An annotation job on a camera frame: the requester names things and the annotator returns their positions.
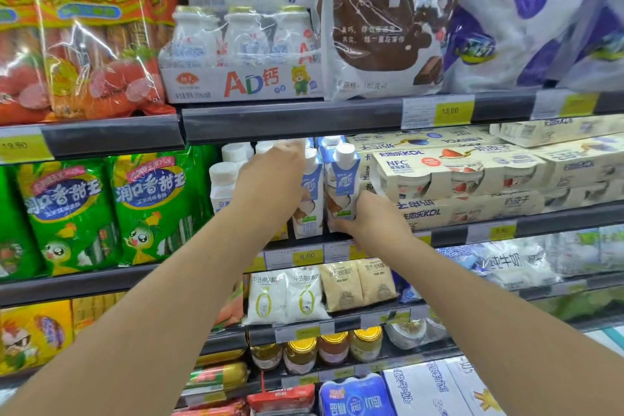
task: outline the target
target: person's right arm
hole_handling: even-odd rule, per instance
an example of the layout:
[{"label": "person's right arm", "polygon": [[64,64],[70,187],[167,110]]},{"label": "person's right arm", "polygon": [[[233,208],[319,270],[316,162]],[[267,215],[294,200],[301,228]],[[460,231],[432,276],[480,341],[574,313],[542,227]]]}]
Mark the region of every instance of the person's right arm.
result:
[{"label": "person's right arm", "polygon": [[624,415],[624,358],[442,257],[387,198],[357,208],[336,229],[416,288],[508,416]]}]

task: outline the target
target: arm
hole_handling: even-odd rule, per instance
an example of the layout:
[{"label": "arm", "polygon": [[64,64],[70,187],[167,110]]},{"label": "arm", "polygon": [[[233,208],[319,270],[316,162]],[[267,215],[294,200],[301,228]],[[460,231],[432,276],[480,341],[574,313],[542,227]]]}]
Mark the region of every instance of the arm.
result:
[{"label": "arm", "polygon": [[230,205],[36,373],[0,415],[170,416],[232,286],[301,201],[304,167],[299,144],[254,157]]},{"label": "arm", "polygon": [[418,290],[506,414],[624,414],[624,358],[437,254],[388,199],[364,191],[357,207],[338,230]]}]

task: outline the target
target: person's right hand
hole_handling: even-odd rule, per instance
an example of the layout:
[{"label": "person's right hand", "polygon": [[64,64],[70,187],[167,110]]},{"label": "person's right hand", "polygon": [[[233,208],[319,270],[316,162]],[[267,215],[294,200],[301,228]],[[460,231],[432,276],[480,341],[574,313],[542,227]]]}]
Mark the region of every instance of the person's right hand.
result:
[{"label": "person's right hand", "polygon": [[392,261],[411,246],[412,230],[401,211],[388,198],[362,191],[356,207],[354,221],[333,219],[332,224],[334,230],[353,237],[368,256]]}]

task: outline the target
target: white bottle cap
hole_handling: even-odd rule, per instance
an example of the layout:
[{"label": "white bottle cap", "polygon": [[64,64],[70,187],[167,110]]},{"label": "white bottle cap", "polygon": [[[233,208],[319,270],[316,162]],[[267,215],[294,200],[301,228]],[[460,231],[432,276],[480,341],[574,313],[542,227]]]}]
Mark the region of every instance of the white bottle cap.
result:
[{"label": "white bottle cap", "polygon": [[238,177],[238,166],[231,161],[215,163],[208,170],[210,182],[216,186],[227,186],[236,183]]},{"label": "white bottle cap", "polygon": [[269,151],[275,145],[275,140],[262,140],[256,144],[256,154],[262,154]]},{"label": "white bottle cap", "polygon": [[229,143],[223,145],[221,147],[221,155],[223,155],[223,161],[231,161],[232,163],[247,160],[247,152],[245,151],[245,144],[243,143]]},{"label": "white bottle cap", "polygon": [[342,135],[330,135],[328,137],[323,137],[322,142],[325,146],[336,146],[340,144],[342,139]]},{"label": "white bottle cap", "polygon": [[306,148],[306,175],[314,173],[317,167],[316,148]]},{"label": "white bottle cap", "polygon": [[336,147],[334,152],[334,160],[342,169],[349,169],[353,166],[355,158],[355,147],[350,143],[341,143]]}]

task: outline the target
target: hand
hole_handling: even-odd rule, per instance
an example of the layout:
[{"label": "hand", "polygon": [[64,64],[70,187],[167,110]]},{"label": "hand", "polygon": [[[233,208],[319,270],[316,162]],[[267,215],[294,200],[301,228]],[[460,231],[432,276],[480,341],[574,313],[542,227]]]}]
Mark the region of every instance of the hand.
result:
[{"label": "hand", "polygon": [[368,256],[379,257],[392,268],[393,258],[413,243],[408,222],[393,202],[370,191],[359,193],[356,208],[354,221],[333,219],[334,230],[349,234]]},{"label": "hand", "polygon": [[291,140],[255,155],[238,172],[231,205],[243,207],[248,219],[277,233],[301,202],[304,148],[302,141]]}]

